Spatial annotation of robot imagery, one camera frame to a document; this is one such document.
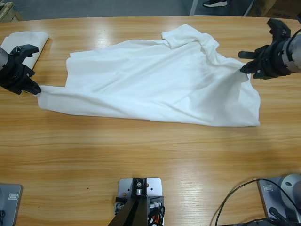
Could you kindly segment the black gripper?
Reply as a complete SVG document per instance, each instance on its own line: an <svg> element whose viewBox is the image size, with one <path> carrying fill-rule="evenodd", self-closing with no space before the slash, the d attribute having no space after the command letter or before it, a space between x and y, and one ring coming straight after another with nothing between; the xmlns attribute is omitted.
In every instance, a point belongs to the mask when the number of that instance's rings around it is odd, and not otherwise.
<svg viewBox="0 0 301 226"><path fill-rule="evenodd" d="M270 45L262 46L254 52L240 51L238 57L241 59L255 59L246 63L240 71L242 73L253 73L254 79L268 80L281 76L290 75L291 71L284 63L282 56L285 53L283 47L287 40L279 40Z"/></svg>
<svg viewBox="0 0 301 226"><path fill-rule="evenodd" d="M20 95L22 91L33 95L39 94L41 88L30 79L32 69L23 64L25 56L9 55L8 62L0 71L0 86L6 90Z"/></svg>

